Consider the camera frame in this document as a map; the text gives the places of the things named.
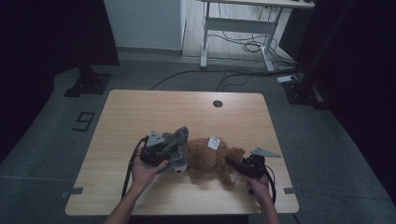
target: desk leg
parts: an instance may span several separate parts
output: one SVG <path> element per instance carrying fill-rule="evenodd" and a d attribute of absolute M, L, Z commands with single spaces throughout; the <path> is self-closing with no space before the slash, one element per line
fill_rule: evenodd
<path fill-rule="evenodd" d="M 201 49 L 201 68 L 206 68 L 206 60 L 207 60 L 207 23 L 209 22 L 209 11 L 210 11 L 210 3 L 207 3 L 206 16 L 205 16 L 205 25 L 204 25 L 204 42 L 202 43 L 202 49 Z"/>
<path fill-rule="evenodd" d="M 276 18 L 273 21 L 270 34 L 269 34 L 267 40 L 265 41 L 264 48 L 262 49 L 262 57 L 264 58 L 265 65 L 267 66 L 268 72 L 275 72 L 275 69 L 274 69 L 272 61 L 271 61 L 272 57 L 271 57 L 271 54 L 269 53 L 269 48 L 271 47 L 271 42 L 272 42 L 272 39 L 274 38 L 274 34 L 276 31 L 277 24 L 279 22 L 280 14 L 282 13 L 282 9 L 283 9 L 283 7 L 280 7 L 276 13 Z"/>

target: wooden table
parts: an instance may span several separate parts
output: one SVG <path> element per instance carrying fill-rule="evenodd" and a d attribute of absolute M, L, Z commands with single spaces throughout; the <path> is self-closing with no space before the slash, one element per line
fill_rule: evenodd
<path fill-rule="evenodd" d="M 214 107 L 214 101 L 222 107 Z M 173 133 L 187 126 L 190 138 L 216 136 L 229 147 L 256 146 L 282 152 L 264 98 L 258 93 L 194 91 L 112 91 L 106 101 L 75 188 L 66 206 L 70 216 L 108 215 L 120 201 L 137 142 L 152 130 Z M 282 158 L 267 158 L 276 176 L 276 209 L 296 213 L 296 196 Z M 241 215 L 260 213 L 242 179 L 224 188 L 216 174 L 193 180 L 188 173 L 157 175 L 137 201 L 134 215 Z"/>
<path fill-rule="evenodd" d="M 206 3 L 206 15 L 204 25 L 204 41 L 201 49 L 201 62 L 202 68 L 206 68 L 207 61 L 207 32 L 209 30 L 214 31 L 229 31 L 239 33 L 252 33 L 268 35 L 267 41 L 261 50 L 262 57 L 268 72 L 275 72 L 272 64 L 272 57 L 269 53 L 272 39 L 274 37 L 276 27 L 284 7 L 290 8 L 314 8 L 315 4 L 311 1 L 309 3 L 303 0 L 291 1 L 291 0 L 198 0 Z M 237 4 L 237 5 L 254 5 L 263 7 L 279 7 L 276 17 L 273 21 L 248 21 L 248 20 L 236 20 L 229 18 L 211 18 L 209 17 L 210 3 L 224 3 L 224 4 Z"/>

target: hand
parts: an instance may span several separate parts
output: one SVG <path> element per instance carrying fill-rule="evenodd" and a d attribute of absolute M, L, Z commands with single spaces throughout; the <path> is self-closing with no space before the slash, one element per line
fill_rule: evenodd
<path fill-rule="evenodd" d="M 163 161 L 158 167 L 152 167 L 140 160 L 140 153 L 142 148 L 137 150 L 137 155 L 134 158 L 134 166 L 132 168 L 132 188 L 133 189 L 145 189 L 153 180 L 155 175 L 165 168 L 168 161 Z"/>
<path fill-rule="evenodd" d="M 239 174 L 239 176 L 247 181 L 248 188 L 253 189 L 254 197 L 260 205 L 264 205 L 268 202 L 268 200 L 272 200 L 269 190 L 270 184 L 266 175 L 263 175 L 260 179 L 250 178 L 241 174 Z"/>

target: forearm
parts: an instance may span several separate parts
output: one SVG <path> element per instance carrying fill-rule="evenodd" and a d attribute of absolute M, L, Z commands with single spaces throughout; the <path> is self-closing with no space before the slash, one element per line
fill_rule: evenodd
<path fill-rule="evenodd" d="M 262 223 L 266 223 L 266 224 L 280 223 L 279 215 L 277 214 L 274 203 L 269 194 L 259 203 L 259 205 L 262 211 Z"/>
<path fill-rule="evenodd" d="M 111 212 L 106 219 L 105 224 L 123 224 L 127 223 L 137 199 L 144 189 L 131 187 L 125 196 L 121 199 L 117 207 Z"/>

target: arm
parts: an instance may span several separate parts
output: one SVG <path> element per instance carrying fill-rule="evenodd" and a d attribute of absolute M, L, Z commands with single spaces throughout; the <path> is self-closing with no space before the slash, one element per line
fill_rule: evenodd
<path fill-rule="evenodd" d="M 269 181 L 266 175 L 260 179 L 250 178 L 239 174 L 246 179 L 247 186 L 254 190 L 254 197 L 260 205 L 262 211 L 262 223 L 278 224 L 280 223 L 279 216 L 276 212 L 274 203 L 271 199 L 269 190 Z"/>
<path fill-rule="evenodd" d="M 137 155 L 140 155 L 140 152 L 141 148 L 138 149 Z M 167 161 L 163 161 L 158 167 L 151 167 L 143 163 L 139 156 L 136 156 L 132 168 L 132 186 L 106 219 L 105 224 L 127 223 L 137 199 L 154 180 L 155 175 L 165 168 L 166 164 Z"/>

